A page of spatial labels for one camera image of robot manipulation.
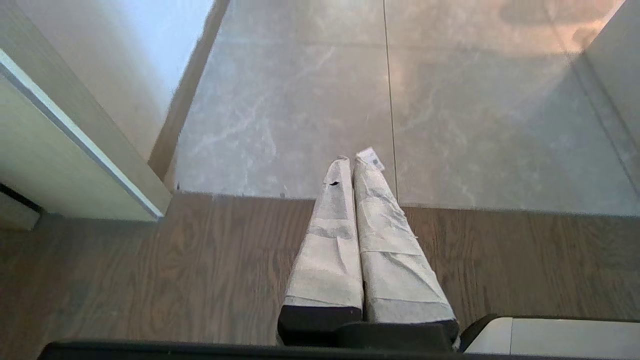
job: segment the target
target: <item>baseboard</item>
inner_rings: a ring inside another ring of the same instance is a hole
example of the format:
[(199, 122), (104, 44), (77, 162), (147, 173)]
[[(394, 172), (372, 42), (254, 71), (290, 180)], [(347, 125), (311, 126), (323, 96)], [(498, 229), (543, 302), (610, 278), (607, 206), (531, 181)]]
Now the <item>baseboard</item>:
[(42, 209), (11, 188), (0, 184), (0, 229), (31, 230)]
[(173, 153), (178, 145), (178, 137), (187, 119), (191, 102), (198, 88), (200, 77), (204, 71), (229, 1), (216, 0), (216, 4), (211, 8), (205, 20), (202, 37), (191, 53), (191, 58), (184, 69), (182, 80), (173, 95), (162, 130), (160, 130), (156, 144), (149, 156), (147, 164), (160, 180), (164, 179), (171, 166)]

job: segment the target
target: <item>white wall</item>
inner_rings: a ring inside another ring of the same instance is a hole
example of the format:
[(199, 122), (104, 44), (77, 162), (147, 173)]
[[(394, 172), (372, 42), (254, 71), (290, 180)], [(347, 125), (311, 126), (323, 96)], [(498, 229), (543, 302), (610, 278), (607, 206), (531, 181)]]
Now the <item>white wall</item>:
[(640, 144), (640, 1), (626, 0), (586, 54)]
[(214, 0), (16, 1), (147, 160)]

